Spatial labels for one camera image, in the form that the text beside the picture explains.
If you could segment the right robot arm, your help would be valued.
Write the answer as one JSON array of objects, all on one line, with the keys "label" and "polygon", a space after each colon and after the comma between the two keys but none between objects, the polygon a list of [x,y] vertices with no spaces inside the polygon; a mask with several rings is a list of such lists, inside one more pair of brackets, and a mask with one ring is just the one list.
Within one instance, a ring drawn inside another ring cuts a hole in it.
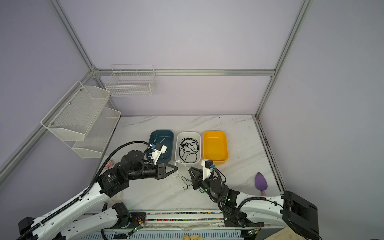
[{"label": "right robot arm", "polygon": [[224,214],[226,227],[261,228],[267,224],[291,228],[307,240],[321,239],[318,208],[299,195],[285,191],[281,196],[250,196],[230,189],[221,172],[213,167],[188,172],[194,190],[204,191]]}]

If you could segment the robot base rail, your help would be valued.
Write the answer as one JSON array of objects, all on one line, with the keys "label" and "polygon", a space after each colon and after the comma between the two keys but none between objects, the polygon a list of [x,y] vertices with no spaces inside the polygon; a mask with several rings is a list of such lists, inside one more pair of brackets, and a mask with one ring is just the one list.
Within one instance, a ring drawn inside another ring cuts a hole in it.
[{"label": "robot base rail", "polygon": [[131,212],[125,227],[96,230],[83,240],[254,240],[261,227],[228,227],[229,220],[219,210],[176,210]]}]

